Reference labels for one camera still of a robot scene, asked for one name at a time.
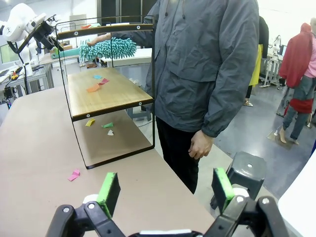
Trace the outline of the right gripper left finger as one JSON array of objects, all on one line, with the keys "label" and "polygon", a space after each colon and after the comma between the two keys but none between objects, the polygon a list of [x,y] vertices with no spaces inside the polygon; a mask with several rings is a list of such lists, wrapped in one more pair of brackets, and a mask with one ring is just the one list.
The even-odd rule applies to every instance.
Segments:
[{"label": "right gripper left finger", "polygon": [[99,237],[123,237],[123,232],[113,221],[115,206],[120,194],[118,174],[107,173],[96,201],[80,207],[59,206],[47,230],[47,237],[82,237],[94,231]]}]

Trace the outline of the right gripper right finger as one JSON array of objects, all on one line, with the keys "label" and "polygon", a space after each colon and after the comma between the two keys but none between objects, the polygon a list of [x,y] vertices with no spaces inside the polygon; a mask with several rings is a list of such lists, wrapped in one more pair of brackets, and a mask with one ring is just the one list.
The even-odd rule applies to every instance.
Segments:
[{"label": "right gripper right finger", "polygon": [[238,226],[248,226],[256,237],[287,237],[287,227],[270,196],[258,200],[237,195],[222,168],[213,169],[212,188],[220,215],[204,234],[206,237],[231,237]]}]

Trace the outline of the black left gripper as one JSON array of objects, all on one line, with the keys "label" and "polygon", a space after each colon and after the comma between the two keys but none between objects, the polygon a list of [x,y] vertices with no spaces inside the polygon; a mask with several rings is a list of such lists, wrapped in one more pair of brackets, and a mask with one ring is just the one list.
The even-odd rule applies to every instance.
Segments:
[{"label": "black left gripper", "polygon": [[59,51],[64,51],[63,46],[60,45],[55,37],[51,34],[54,32],[54,28],[47,23],[40,23],[35,29],[34,39],[44,45],[45,48],[51,50],[52,48],[57,48]]}]

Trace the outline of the person's right hand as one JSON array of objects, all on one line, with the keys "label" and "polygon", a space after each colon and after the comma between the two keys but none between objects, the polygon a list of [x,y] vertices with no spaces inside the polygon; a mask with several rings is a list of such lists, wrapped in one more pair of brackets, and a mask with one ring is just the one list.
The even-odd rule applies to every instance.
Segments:
[{"label": "person's right hand", "polygon": [[106,33],[104,35],[100,35],[100,36],[97,36],[95,39],[93,39],[92,41],[89,41],[87,42],[87,44],[89,46],[94,46],[95,44],[99,43],[99,42],[103,42],[103,41],[106,41],[106,40],[110,40],[111,39],[111,34],[110,33]]}]

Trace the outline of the person's left hand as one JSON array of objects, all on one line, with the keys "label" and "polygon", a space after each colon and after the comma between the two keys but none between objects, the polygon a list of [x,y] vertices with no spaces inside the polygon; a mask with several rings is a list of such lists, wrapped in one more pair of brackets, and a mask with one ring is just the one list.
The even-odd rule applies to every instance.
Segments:
[{"label": "person's left hand", "polygon": [[188,150],[189,156],[194,159],[201,159],[209,154],[213,145],[214,138],[207,136],[201,130],[196,132],[191,139]]}]

